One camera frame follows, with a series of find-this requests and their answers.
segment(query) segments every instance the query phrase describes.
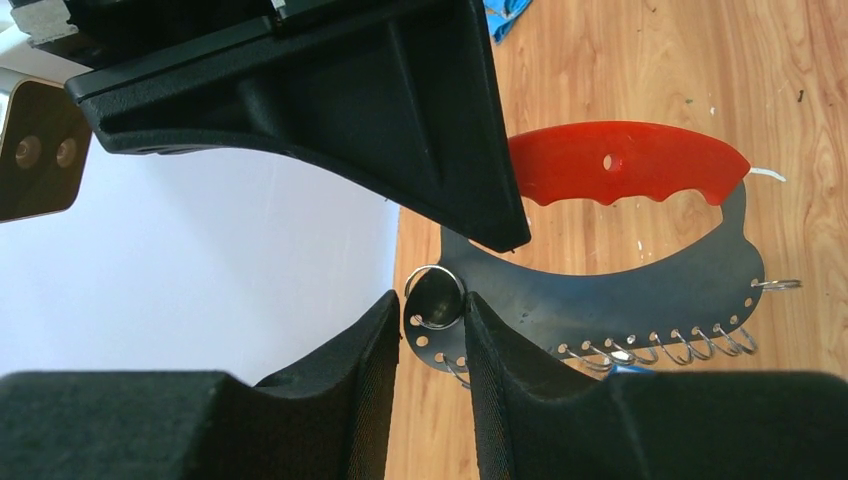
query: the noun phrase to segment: metal ring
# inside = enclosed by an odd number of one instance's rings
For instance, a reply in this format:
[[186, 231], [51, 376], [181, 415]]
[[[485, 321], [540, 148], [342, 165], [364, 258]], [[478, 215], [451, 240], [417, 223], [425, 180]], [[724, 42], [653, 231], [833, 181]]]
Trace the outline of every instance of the metal ring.
[[728, 334], [727, 334], [727, 332], [725, 332], [725, 331], [724, 331], [724, 329], [723, 329], [723, 328], [721, 328], [721, 325], [720, 325], [720, 324], [716, 324], [716, 326], [715, 326], [715, 327], [713, 327], [713, 329], [714, 329], [715, 331], [717, 331], [717, 332], [721, 333], [722, 335], [724, 335], [724, 338], [725, 338], [725, 340], [727, 340], [727, 343], [729, 343], [729, 344], [730, 344], [730, 347], [731, 347], [732, 349], [734, 349], [735, 351], [737, 351], [737, 352], [745, 352], [745, 353], [747, 353], [748, 355], [753, 355], [753, 354], [757, 353], [757, 349], [758, 349], [758, 347], [757, 347], [757, 342], [753, 341], [753, 340], [754, 340], [754, 338], [753, 338], [753, 337], [752, 337], [752, 336], [751, 336], [751, 335], [750, 335], [747, 331], [745, 331], [745, 329], [744, 329], [744, 328], [739, 327], [739, 329], [740, 329], [740, 330], [742, 330], [742, 334], [745, 336], [745, 338], [747, 338], [747, 339], [748, 339], [748, 341], [749, 341], [749, 342], [751, 342], [751, 346], [752, 346], [753, 348], [748, 348], [748, 347], [746, 347], [746, 346], [744, 346], [744, 345], [741, 345], [741, 344], [740, 344], [739, 342], [737, 342], [736, 340], [734, 340], [734, 339], [733, 339], [730, 335], [728, 335]]
[[738, 351], [732, 348], [730, 350], [725, 350], [722, 346], [715, 343], [712, 338], [708, 337], [703, 331], [701, 331], [700, 327], [695, 327], [695, 333], [700, 335], [701, 338], [703, 338], [704, 341], [707, 342], [707, 345], [709, 345], [711, 348], [718, 350], [719, 352], [727, 355], [728, 357], [736, 357], [739, 355]]
[[445, 366], [448, 368], [448, 372], [450, 372], [451, 375], [453, 375], [454, 377], [456, 377], [457, 380], [459, 380], [459, 383], [462, 384], [462, 387], [465, 388], [466, 390], [471, 390], [471, 382], [460, 377], [459, 373], [456, 370], [454, 370], [453, 367], [450, 366], [450, 364], [452, 363], [451, 359], [449, 359], [448, 356], [445, 355], [444, 353], [442, 354], [442, 359], [445, 362]]
[[565, 347], [565, 353], [570, 355], [572, 358], [576, 358], [577, 360], [580, 360], [580, 362], [582, 362], [584, 365], [586, 365], [586, 367], [589, 370], [594, 370], [596, 372], [608, 372], [612, 369], [612, 366], [614, 365], [612, 362], [610, 362], [610, 363], [595, 363], [591, 360], [586, 360], [585, 358], [581, 357], [580, 355], [577, 355], [576, 353], [569, 350], [568, 345], [563, 344], [562, 346]]
[[[436, 263], [431, 263], [431, 264], [428, 264], [428, 265], [422, 265], [422, 266], [416, 268], [415, 270], [413, 270], [412, 273], [410, 273], [409, 276], [406, 277], [406, 283], [403, 286], [403, 298], [409, 298], [410, 289], [412, 287], [412, 281], [415, 280], [415, 278], [418, 276], [418, 274], [425, 271], [425, 270], [430, 270], [430, 269], [435, 269], [435, 270], [439, 270], [441, 272], [446, 273], [447, 276], [449, 276], [454, 281], [454, 283], [456, 283], [456, 288], [457, 288], [457, 290], [459, 290], [459, 298], [463, 302], [465, 301], [465, 285], [462, 284], [462, 281], [456, 275], [454, 275], [453, 272], [451, 272], [447, 268], [445, 268], [445, 267], [443, 267], [439, 264], [436, 264]], [[456, 317], [455, 319], [453, 319], [452, 322], [450, 322], [446, 325], [439, 325], [439, 324], [436, 324], [436, 323], [432, 323], [432, 322], [429, 322], [427, 320], [424, 320], [423, 318], [421, 320], [419, 320], [418, 323], [422, 327], [424, 327], [428, 330], [447, 330], [448, 328], [456, 325], [456, 322], [458, 322], [460, 318], [462, 318], [462, 315]]]
[[679, 338], [680, 341], [683, 342], [684, 345], [686, 345], [686, 348], [689, 350], [690, 354], [694, 355], [695, 358], [697, 358], [698, 360], [709, 360], [713, 358], [713, 355], [715, 355], [715, 349], [709, 343], [707, 344], [707, 353], [701, 353], [698, 351], [697, 348], [695, 348], [694, 345], [692, 345], [691, 343], [689, 343], [688, 340], [683, 338], [683, 335], [680, 334], [680, 330], [674, 330], [672, 333], [677, 333], [677, 338]]
[[593, 351], [593, 352], [597, 353], [598, 355], [603, 356], [604, 358], [606, 358], [607, 360], [609, 360], [610, 362], [612, 362], [612, 363], [614, 363], [614, 364], [616, 364], [616, 365], [621, 365], [621, 366], [624, 366], [624, 367], [629, 367], [630, 365], [633, 365], [634, 363], [636, 363], [636, 361], [635, 361], [635, 360], [633, 360], [632, 358], [628, 358], [627, 360], [622, 360], [622, 359], [620, 359], [620, 358], [615, 358], [614, 356], [612, 356], [612, 355], [610, 355], [610, 354], [608, 354], [608, 353], [606, 353], [606, 352], [602, 352], [601, 350], [598, 350], [598, 347], [596, 347], [596, 346], [592, 345], [592, 342], [586, 342], [586, 343], [588, 344], [589, 350], [591, 350], [591, 351]]
[[771, 282], [759, 282], [752, 283], [752, 287], [754, 288], [762, 288], [764, 292], [780, 292], [783, 290], [792, 290], [795, 288], [801, 288], [804, 285], [801, 284], [801, 280], [773, 280]]
[[671, 354], [671, 352], [666, 350], [665, 345], [663, 345], [662, 341], [660, 340], [659, 334], [657, 332], [653, 332], [653, 335], [654, 335], [654, 338], [651, 341], [656, 343], [657, 345], [659, 345], [659, 347], [662, 349], [662, 351], [666, 355], [668, 355], [668, 358], [670, 358], [672, 362], [674, 362], [674, 363], [676, 363], [676, 364], [678, 364], [682, 367], [685, 367], [686, 365], [691, 365], [692, 362], [695, 361], [695, 356], [692, 355], [692, 350], [689, 350], [689, 349], [686, 350], [687, 352], [689, 352], [689, 356], [685, 360], [680, 358], [679, 356], [675, 357]]
[[[631, 337], [633, 337], [633, 341], [635, 341], [636, 336], [631, 335]], [[617, 348], [620, 352], [624, 353], [625, 355], [630, 355], [631, 358], [635, 359], [637, 362], [641, 363], [642, 365], [653, 365], [653, 364], [657, 363], [660, 359], [660, 356], [657, 355], [657, 350], [654, 347], [646, 347], [648, 349], [648, 351], [651, 352], [651, 358], [645, 358], [645, 357], [641, 357], [639, 355], [636, 355], [636, 353], [634, 353], [631, 350], [623, 348], [621, 345], [615, 343], [615, 341], [613, 341], [613, 339], [611, 339], [611, 338], [609, 339], [609, 341], [610, 341], [610, 345], [612, 345], [614, 348]]]

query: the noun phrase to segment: white wall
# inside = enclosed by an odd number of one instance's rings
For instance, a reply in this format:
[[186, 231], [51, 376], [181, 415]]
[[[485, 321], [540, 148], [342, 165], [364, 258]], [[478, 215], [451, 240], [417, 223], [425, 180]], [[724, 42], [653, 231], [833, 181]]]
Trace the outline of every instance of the white wall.
[[67, 212], [0, 224], [0, 376], [297, 360], [391, 286], [398, 208], [292, 159], [109, 155]]

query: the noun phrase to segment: wooden surface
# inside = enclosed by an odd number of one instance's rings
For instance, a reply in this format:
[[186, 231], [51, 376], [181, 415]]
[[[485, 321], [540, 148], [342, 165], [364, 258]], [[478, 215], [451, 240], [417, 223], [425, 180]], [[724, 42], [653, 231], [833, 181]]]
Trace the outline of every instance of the wooden surface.
[[[664, 123], [724, 140], [783, 174], [786, 183], [746, 178], [745, 231], [769, 279], [805, 286], [764, 296], [745, 324], [759, 341], [756, 356], [687, 368], [846, 376], [848, 2], [535, 0], [494, 52], [509, 135], [588, 120]], [[560, 273], [649, 263], [720, 221], [691, 192], [663, 203], [525, 206], [533, 241], [507, 257]], [[437, 260], [437, 233], [401, 213], [395, 288]], [[469, 393], [401, 343], [386, 478], [477, 478]]]

